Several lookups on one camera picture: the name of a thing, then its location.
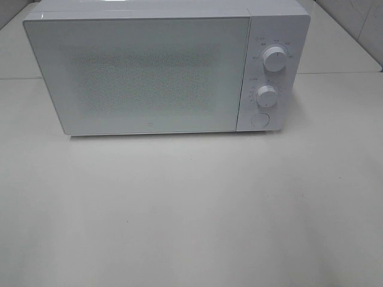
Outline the round white door button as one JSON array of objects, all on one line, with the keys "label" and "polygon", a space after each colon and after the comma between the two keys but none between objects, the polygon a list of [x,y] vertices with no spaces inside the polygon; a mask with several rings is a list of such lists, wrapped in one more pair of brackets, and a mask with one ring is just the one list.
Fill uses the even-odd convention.
[{"label": "round white door button", "polygon": [[251,124],[256,128],[256,129],[264,129],[270,121],[270,116],[266,113],[257,113],[254,115],[251,119]]}]

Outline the white microwave knob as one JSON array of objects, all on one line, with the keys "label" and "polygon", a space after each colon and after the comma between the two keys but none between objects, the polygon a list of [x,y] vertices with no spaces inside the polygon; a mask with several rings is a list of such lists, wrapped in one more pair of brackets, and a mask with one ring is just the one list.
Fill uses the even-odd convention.
[{"label": "white microwave knob", "polygon": [[279,72],[284,69],[287,56],[287,50],[281,45],[268,46],[261,53],[263,66],[269,72]]},{"label": "white microwave knob", "polygon": [[262,86],[256,91],[256,101],[263,108],[270,108],[277,103],[278,92],[273,86]]}]

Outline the white microwave door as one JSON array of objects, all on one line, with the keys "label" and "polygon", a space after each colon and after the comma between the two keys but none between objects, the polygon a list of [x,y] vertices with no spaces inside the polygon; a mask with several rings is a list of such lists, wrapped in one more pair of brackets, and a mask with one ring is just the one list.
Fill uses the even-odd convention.
[{"label": "white microwave door", "polygon": [[25,21],[65,134],[236,129],[250,20]]}]

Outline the white microwave oven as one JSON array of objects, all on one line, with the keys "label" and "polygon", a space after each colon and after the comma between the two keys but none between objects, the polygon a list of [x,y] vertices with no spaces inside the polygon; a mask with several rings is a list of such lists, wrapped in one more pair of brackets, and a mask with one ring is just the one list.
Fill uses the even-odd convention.
[{"label": "white microwave oven", "polygon": [[[231,132],[280,130],[311,21],[296,1],[41,1],[24,19],[23,27],[28,20],[230,17],[250,20],[236,129]],[[288,53],[286,66],[279,72],[269,72],[263,66],[261,53],[271,45],[281,45]],[[256,91],[262,86],[273,86],[278,92],[277,103],[270,108],[256,101]],[[270,116],[264,129],[251,124],[252,117],[260,112]]]}]

